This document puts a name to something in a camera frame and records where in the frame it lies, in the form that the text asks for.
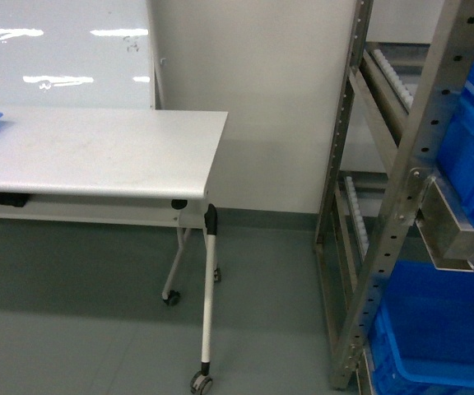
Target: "black wheel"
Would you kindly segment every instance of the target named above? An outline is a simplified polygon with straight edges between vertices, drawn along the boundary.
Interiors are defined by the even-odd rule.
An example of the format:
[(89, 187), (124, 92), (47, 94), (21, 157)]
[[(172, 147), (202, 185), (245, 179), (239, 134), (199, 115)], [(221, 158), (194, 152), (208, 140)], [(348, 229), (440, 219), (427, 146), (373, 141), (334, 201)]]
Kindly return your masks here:
[(163, 301), (168, 306), (175, 306), (178, 302), (180, 302), (180, 292), (171, 290), (170, 294), (168, 295), (168, 299), (163, 299)]
[(194, 393), (195, 395), (207, 394), (212, 385), (213, 379), (210, 376), (202, 375), (202, 372), (200, 371), (193, 376), (189, 383), (191, 393)]
[(200, 395), (205, 395), (208, 393), (208, 391), (211, 389), (211, 386), (213, 385), (213, 379), (211, 377), (206, 377), (201, 385), (198, 386), (198, 393)]
[(201, 377), (201, 374), (202, 373), (198, 371), (189, 382), (189, 388), (191, 390), (191, 393), (197, 393), (197, 388), (195, 387), (195, 383), (197, 382), (197, 379)]
[(214, 282), (222, 281), (221, 269), (219, 267), (213, 271), (213, 281)]

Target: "green floor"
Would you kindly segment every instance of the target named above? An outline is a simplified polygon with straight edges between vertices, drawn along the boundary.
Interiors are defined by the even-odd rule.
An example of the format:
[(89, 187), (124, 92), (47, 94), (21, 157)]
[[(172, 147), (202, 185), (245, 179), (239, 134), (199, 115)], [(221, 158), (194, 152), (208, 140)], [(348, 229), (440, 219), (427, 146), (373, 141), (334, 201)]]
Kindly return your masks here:
[[(211, 372), (217, 394), (333, 394), (313, 219), (221, 214)], [(161, 287), (172, 229), (0, 220), (0, 394), (186, 394), (200, 365), (204, 247), (180, 303)]]

